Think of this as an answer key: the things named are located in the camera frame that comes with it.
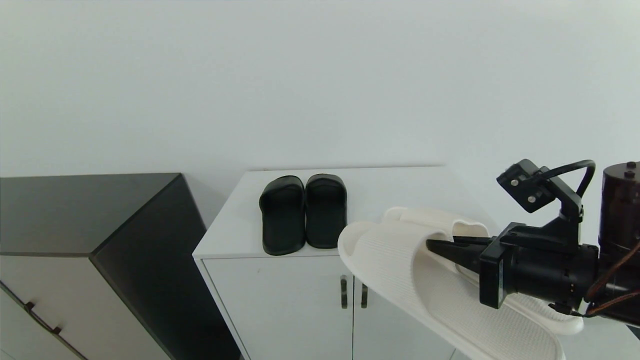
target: dark gray cabinet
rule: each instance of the dark gray cabinet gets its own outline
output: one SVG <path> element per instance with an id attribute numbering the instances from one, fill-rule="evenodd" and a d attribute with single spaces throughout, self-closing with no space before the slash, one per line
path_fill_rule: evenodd
<path id="1" fill-rule="evenodd" d="M 0 204 L 4 288 L 81 356 L 239 357 L 191 257 L 205 226 L 181 174 L 2 178 Z"/>

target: cabinet handle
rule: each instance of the cabinet handle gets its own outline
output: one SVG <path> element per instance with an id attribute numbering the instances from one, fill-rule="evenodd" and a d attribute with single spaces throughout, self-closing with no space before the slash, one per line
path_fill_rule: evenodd
<path id="1" fill-rule="evenodd" d="M 367 302 L 369 301 L 369 288 L 362 284 L 362 300 L 360 301 L 360 307 L 367 308 Z"/>
<path id="2" fill-rule="evenodd" d="M 84 355 L 80 354 L 76 348 L 74 348 L 70 343 L 64 340 L 60 336 L 60 332 L 62 328 L 60 326 L 56 326 L 55 328 L 51 328 L 47 323 L 42 320 L 38 315 L 33 312 L 33 308 L 36 306 L 33 302 L 29 301 L 26 304 L 23 304 L 22 301 L 13 293 L 6 285 L 0 281 L 0 289 L 7 294 L 16 304 L 18 304 L 38 325 L 40 325 L 43 329 L 45 329 L 49 334 L 51 334 L 54 338 L 56 338 L 62 345 L 64 345 L 67 349 L 69 349 L 78 359 L 88 360 Z"/>
<path id="3" fill-rule="evenodd" d="M 342 308 L 347 308 L 347 276 L 340 276 L 340 299 L 342 301 Z"/>
<path id="4" fill-rule="evenodd" d="M 36 304 L 32 303 L 31 301 L 29 301 L 28 303 L 24 304 L 22 306 L 22 308 L 27 312 L 27 314 L 29 314 L 29 316 L 38 324 L 40 325 L 43 329 L 45 329 L 49 334 L 52 335 L 60 335 L 60 332 L 62 331 L 62 328 L 60 326 L 56 326 L 55 328 L 51 328 L 47 325 L 47 323 L 44 322 L 44 320 L 42 320 L 38 315 L 33 313 L 33 307 L 36 306 Z"/>

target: cabinet door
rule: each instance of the cabinet door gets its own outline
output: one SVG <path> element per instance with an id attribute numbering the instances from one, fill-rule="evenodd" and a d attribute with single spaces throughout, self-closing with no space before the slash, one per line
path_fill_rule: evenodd
<path id="1" fill-rule="evenodd" d="M 204 264 L 247 360 L 351 359 L 353 276 L 339 257 L 208 259 Z"/>
<path id="2" fill-rule="evenodd" d="M 454 347 L 355 279 L 353 360 L 449 360 Z"/>

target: black cable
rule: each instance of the black cable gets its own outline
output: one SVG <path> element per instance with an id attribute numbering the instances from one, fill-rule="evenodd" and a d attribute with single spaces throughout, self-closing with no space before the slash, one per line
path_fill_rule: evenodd
<path id="1" fill-rule="evenodd" d="M 556 310 L 558 313 L 565 314 L 565 315 L 571 315 L 571 316 L 578 316 L 579 318 L 594 318 L 594 317 L 598 316 L 597 314 L 591 314 L 591 315 L 580 314 L 579 312 L 577 312 L 575 310 L 571 310 L 568 313 L 565 313 L 565 312 L 562 312 L 562 311 L 558 311 L 557 306 L 555 304 L 549 304 L 548 306 L 550 308 L 552 308 L 553 310 Z"/>
<path id="2" fill-rule="evenodd" d="M 578 194 L 579 197 L 582 197 L 584 193 L 587 191 L 587 187 L 589 186 L 589 183 L 593 179 L 593 175 L 596 173 L 596 163 L 593 160 L 582 160 L 582 161 L 577 161 L 575 163 L 563 165 L 561 167 L 553 168 L 549 171 L 545 171 L 538 174 L 536 176 L 536 180 L 537 181 L 549 180 L 552 177 L 556 177 L 562 174 L 566 174 L 568 172 L 580 170 L 582 168 L 587 168 L 587 170 L 585 171 L 584 176 L 582 177 L 582 181 L 578 186 L 578 190 L 576 190 L 575 192 L 576 194 Z"/>

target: drawer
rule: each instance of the drawer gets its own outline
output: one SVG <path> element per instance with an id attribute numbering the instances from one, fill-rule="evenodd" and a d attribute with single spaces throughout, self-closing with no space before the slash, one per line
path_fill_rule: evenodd
<path id="1" fill-rule="evenodd" d="M 88 258 L 1 256 L 0 264 L 5 285 L 88 359 L 169 359 Z"/>
<path id="2" fill-rule="evenodd" d="M 0 329 L 2 360 L 77 360 L 65 345 L 41 328 L 3 291 L 0 291 Z"/>

